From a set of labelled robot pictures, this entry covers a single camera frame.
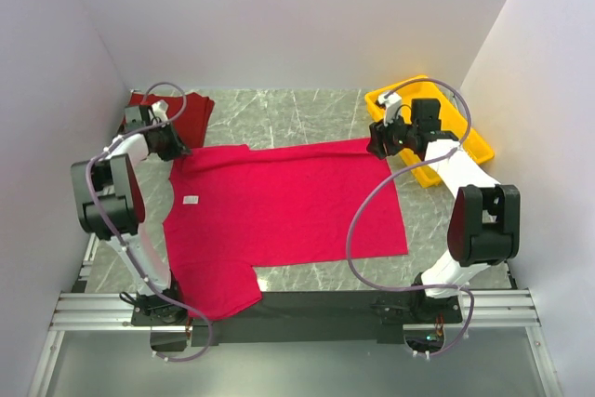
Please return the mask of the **yellow plastic tray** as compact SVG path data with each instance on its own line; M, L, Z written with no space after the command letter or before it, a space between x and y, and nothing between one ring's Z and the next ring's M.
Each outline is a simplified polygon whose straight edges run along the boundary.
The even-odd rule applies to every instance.
M437 163L423 165L424 161L455 151L450 158L452 162L479 168L495 156L489 144L469 125L469 113L458 111L445 91L449 91L454 99L460 98L445 82L418 75L364 95L372 123L382 121L387 125L403 120L414 127L416 147L403 149L396 155L412 168L414 178L424 188L443 181L436 171ZM377 97L382 92L397 92L402 97L401 105L387 110L379 107Z

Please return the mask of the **pink t-shirt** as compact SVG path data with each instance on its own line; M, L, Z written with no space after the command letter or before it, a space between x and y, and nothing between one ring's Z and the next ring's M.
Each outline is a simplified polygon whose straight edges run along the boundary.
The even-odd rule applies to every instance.
M215 146L176 160L164 233L183 301L221 320L260 301L258 267L405 255L389 165L366 146Z

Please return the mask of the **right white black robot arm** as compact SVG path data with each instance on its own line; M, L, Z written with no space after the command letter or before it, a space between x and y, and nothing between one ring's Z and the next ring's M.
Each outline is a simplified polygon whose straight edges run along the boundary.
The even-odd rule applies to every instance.
M486 174L462 148L461 139L442 129L438 99L413 99L396 94L380 102L384 117L369 126L367 150L380 159L404 149L413 152L441 178L455 201L447 230L447 249L415 279L426 288L411 293L408 310L427 322L478 273L514 258L519 250L519 190ZM401 109L407 107L410 120Z

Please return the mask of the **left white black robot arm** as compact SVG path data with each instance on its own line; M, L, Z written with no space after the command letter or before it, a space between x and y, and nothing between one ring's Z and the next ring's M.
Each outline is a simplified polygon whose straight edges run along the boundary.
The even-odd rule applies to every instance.
M128 268L136 295L122 292L119 298L133 307L133 321L145 325L182 324L187 318L179 284L145 231L145 203L135 174L152 153L166 162L190 153L167 121L166 108L163 101L125 108L125 121L99 160L71 166L79 223Z

